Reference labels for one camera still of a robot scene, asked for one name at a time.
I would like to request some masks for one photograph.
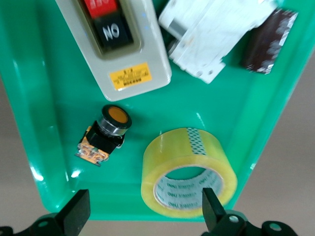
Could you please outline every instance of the roll of tape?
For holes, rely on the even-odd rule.
[[[184,167],[205,170],[189,179],[166,175]],[[180,128],[155,138],[143,157],[141,195],[146,205],[168,217],[193,218],[202,215],[202,188],[213,188],[226,204],[237,186],[236,175],[219,141],[195,128]]]

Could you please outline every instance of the black button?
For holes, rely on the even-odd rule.
[[[95,19],[94,25],[106,49],[118,48],[133,42],[127,22],[119,12]]]

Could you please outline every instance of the push button switch box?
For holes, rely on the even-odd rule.
[[[55,0],[109,101],[166,86],[171,67],[152,0]]]

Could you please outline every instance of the yellow warning label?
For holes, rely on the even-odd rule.
[[[149,66],[145,62],[109,74],[116,90],[137,85],[152,79]]]

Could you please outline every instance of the green plastic tray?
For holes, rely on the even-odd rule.
[[[166,3],[154,2],[158,12]],[[225,206],[232,208],[315,43],[315,1],[280,4],[299,15],[271,74],[239,66],[246,36],[209,85],[171,63],[168,86],[115,102],[128,110],[133,126],[123,147],[97,167],[74,154],[87,126],[109,102],[55,1],[0,1],[0,73],[45,207],[58,211],[75,191],[88,188],[91,219],[174,220],[142,201],[142,157],[160,133],[195,127],[219,139],[237,175],[237,191]]]

